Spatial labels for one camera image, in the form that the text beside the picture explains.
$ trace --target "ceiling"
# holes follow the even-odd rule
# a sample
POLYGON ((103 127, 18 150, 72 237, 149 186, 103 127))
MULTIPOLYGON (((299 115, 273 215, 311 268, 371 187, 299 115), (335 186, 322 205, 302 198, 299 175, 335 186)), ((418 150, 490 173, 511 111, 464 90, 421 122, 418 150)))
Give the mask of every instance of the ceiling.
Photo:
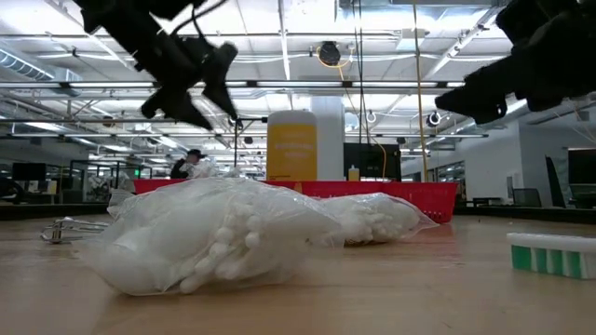
MULTIPOLYGON (((205 6, 213 3, 209 0, 205 6)), ((350 57, 350 48, 355 45, 354 29, 359 21, 353 19, 349 8, 338 8, 336 3, 334 0, 230 0, 201 18, 198 24, 213 44, 230 41, 238 48, 239 54, 228 73, 228 80, 339 81, 342 75, 345 80, 358 81, 359 67, 355 57, 350 57), (285 37, 280 33, 282 25, 285 37), (345 66, 341 68, 341 73, 338 69, 322 66, 316 52, 314 57, 310 57, 309 51, 316 51, 324 41, 335 41, 343 53, 345 66)), ((424 82, 461 82, 466 74, 506 56, 511 48, 511 43, 493 24, 499 9, 491 7, 491 1, 427 0, 418 4, 418 29, 415 30, 413 6, 408 1, 362 0, 363 79, 413 82, 410 88, 365 91, 367 109, 376 115, 373 132, 417 134, 419 107, 425 117, 437 110, 434 98, 441 94, 440 90, 422 89, 419 106, 417 90, 413 89, 417 80, 416 36, 421 55, 420 75, 424 82)), ((187 8, 174 21, 161 20, 160 23, 167 32, 171 32, 189 17, 190 8, 187 8)), ((86 82, 152 81, 150 74, 133 69, 132 57, 105 31, 100 30, 96 38, 89 38, 81 23, 79 9, 72 1, 3 0, 0 2, 0 50, 18 55, 38 69, 68 69, 86 82)), ((196 31, 191 24, 180 34, 193 35, 196 31)), ((5 63, 0 62, 0 65, 0 81, 34 82, 16 73, 14 68, 7 68, 5 63)), ((4 118, 40 120, 101 120, 106 116, 137 120, 142 118, 138 113, 139 107, 152 91, 151 88, 96 87, 81 89, 80 95, 70 97, 50 89, 31 89, 25 85, 3 91, 5 98, 0 104, 7 106, 0 109, 0 114, 4 118), (10 110, 10 106, 19 108, 10 110)), ((200 89, 194 93, 196 105, 210 117, 216 131, 230 133, 224 114, 200 98, 200 89)), ((346 111, 353 113, 350 99, 357 109, 361 99, 356 90, 350 92, 349 99, 345 91, 327 88, 243 88, 232 89, 231 94, 238 111, 245 117, 262 117, 292 108, 308 110, 313 95, 341 97, 346 111)), ((441 129, 466 122, 461 116, 449 116, 443 117, 441 129)), ((147 156, 176 155, 182 154, 185 149, 202 148, 210 154, 219 154, 222 157, 219 161, 226 162, 230 155, 229 144, 233 140, 230 137, 214 139, 207 135, 181 137, 180 134, 202 134, 204 131, 172 123, 129 122, 106 127, 100 123, 71 122, 61 127, 63 131, 87 134, 128 134, 128 137, 116 139, 98 137, 82 141, 90 150, 110 158, 129 152, 147 156), (167 143, 149 141, 141 136, 135 138, 134 134, 140 132, 171 134, 172 137, 167 143), (122 150, 105 146, 97 149, 94 144, 118 145, 122 150)), ((33 130, 22 128, 23 131, 40 131, 39 127, 33 130)), ((255 122, 247 127, 244 135, 263 134, 265 130, 265 125, 255 122)), ((395 141, 395 138, 384 141, 395 141)), ((266 148, 265 138, 254 136, 253 144, 241 142, 241 147, 246 153, 247 168, 260 168, 262 162, 253 162, 249 157, 257 150, 251 148, 266 148)))

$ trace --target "person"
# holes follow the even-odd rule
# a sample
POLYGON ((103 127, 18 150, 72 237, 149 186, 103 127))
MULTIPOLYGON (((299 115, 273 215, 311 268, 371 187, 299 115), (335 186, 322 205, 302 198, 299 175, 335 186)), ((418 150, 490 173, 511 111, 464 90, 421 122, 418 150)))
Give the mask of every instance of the person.
POLYGON ((189 151, 186 154, 186 159, 182 158, 176 162, 171 170, 171 173, 169 174, 169 177, 172 179, 187 179, 191 175, 188 169, 191 166, 198 164, 198 162, 205 157, 207 157, 207 155, 201 153, 201 151, 198 149, 189 151))

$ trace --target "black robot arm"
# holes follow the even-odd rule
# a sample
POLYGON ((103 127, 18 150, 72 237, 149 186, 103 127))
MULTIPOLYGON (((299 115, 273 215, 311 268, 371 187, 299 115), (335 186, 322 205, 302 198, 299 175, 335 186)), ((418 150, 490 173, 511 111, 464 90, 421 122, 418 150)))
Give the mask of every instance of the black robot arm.
POLYGON ((435 99, 437 107, 483 124, 505 116, 509 94, 540 112, 596 90, 595 15, 586 1, 511 1, 496 18, 513 43, 510 56, 469 74, 435 99))
POLYGON ((94 34, 103 27, 134 57, 137 71, 146 70, 156 79, 156 93, 141 108, 145 117, 152 118, 157 110, 161 110, 166 117, 212 130, 210 122, 193 105, 187 91, 203 81, 203 95, 232 119, 237 119, 236 109, 225 86, 225 77, 237 55, 236 47, 228 43, 221 47, 213 46, 197 25, 197 37, 181 38, 176 31, 167 34, 151 15, 172 20, 185 7, 193 5, 193 18, 188 21, 192 22, 203 15, 196 11, 205 0, 74 1, 81 7, 88 34, 94 34))

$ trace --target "label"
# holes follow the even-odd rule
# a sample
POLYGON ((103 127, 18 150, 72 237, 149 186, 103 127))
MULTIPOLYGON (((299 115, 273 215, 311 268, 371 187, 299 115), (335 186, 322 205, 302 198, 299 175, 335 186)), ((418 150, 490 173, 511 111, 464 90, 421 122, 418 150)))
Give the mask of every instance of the label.
POLYGON ((317 180, 316 126, 268 126, 267 180, 317 180))

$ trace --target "exposed ductwork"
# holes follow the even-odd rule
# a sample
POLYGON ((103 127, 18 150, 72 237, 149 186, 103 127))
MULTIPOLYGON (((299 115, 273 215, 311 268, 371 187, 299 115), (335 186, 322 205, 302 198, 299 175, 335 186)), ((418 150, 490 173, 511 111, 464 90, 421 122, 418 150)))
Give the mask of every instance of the exposed ductwork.
MULTIPOLYGON (((30 59, 28 56, 12 49, 4 43, 0 43, 0 66, 11 70, 16 74, 20 74, 39 82, 81 81, 81 76, 69 69, 40 64, 36 60, 30 59)), ((71 88, 58 88, 53 90, 59 94, 66 94, 71 97, 76 97, 80 94, 78 90, 71 88)))

